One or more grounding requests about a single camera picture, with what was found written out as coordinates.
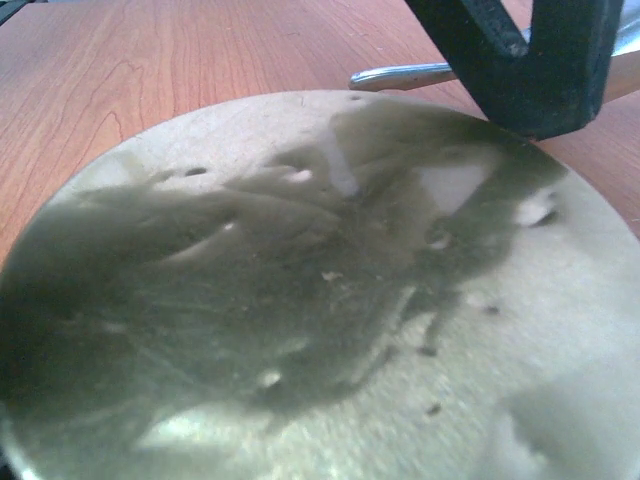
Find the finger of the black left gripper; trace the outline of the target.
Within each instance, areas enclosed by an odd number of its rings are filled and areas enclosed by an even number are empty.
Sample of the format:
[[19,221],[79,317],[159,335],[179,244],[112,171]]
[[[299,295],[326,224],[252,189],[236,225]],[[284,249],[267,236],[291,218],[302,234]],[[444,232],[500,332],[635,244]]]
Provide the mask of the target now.
[[535,1],[528,37],[500,1],[408,6],[489,121],[549,139],[599,113],[622,2]]

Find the silver metal scoop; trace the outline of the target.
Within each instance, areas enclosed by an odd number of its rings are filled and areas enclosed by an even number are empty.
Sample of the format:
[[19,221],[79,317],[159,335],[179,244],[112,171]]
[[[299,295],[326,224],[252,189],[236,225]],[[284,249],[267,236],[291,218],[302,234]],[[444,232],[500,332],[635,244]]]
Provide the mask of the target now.
[[[448,63],[379,67],[354,74],[351,90],[414,90],[457,79]],[[605,96],[617,98],[639,89],[639,23],[618,31],[610,62]]]

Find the white jar lid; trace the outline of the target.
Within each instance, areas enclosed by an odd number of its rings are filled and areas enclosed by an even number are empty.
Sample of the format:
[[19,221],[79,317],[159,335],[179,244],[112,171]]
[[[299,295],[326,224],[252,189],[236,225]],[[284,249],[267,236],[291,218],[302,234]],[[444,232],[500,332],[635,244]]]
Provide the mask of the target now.
[[456,111],[203,108],[13,246],[1,451],[21,479],[635,479],[639,243]]

